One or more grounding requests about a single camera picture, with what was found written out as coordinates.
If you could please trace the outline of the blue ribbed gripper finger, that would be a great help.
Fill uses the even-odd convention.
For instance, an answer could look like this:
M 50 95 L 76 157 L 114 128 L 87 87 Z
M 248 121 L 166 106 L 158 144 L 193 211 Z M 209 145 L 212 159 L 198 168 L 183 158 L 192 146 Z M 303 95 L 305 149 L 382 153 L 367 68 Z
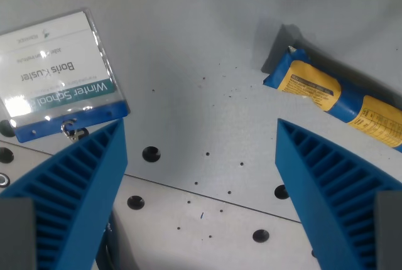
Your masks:
M 374 198 L 401 182 L 358 155 L 278 119 L 275 164 L 321 269 L 377 269 Z
M 34 205 L 38 269 L 90 269 L 128 165 L 119 119 L 71 144 L 1 193 Z

